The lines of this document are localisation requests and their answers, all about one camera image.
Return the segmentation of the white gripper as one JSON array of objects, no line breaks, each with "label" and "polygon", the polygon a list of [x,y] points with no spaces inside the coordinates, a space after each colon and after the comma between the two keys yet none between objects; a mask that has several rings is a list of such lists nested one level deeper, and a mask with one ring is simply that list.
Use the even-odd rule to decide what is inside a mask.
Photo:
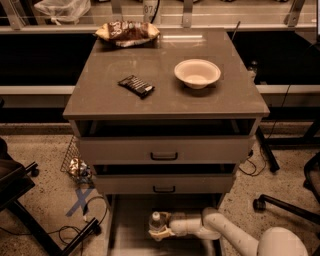
[{"label": "white gripper", "polygon": [[155,241],[160,242],[174,235],[186,236],[188,234],[187,221],[185,219],[171,219],[172,213],[169,212],[160,212],[160,216],[164,218],[166,224],[169,224],[169,228],[165,227],[162,231],[150,230],[149,234]]}]

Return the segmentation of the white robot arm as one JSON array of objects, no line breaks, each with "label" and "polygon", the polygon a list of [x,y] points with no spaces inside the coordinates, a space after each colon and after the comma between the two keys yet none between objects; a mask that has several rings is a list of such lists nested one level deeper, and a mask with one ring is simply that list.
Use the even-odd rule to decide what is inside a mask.
[{"label": "white robot arm", "polygon": [[186,235],[207,241],[224,237],[241,256],[309,256],[290,230],[271,227],[257,240],[212,207],[201,213],[155,211],[149,217],[149,234],[156,241]]}]

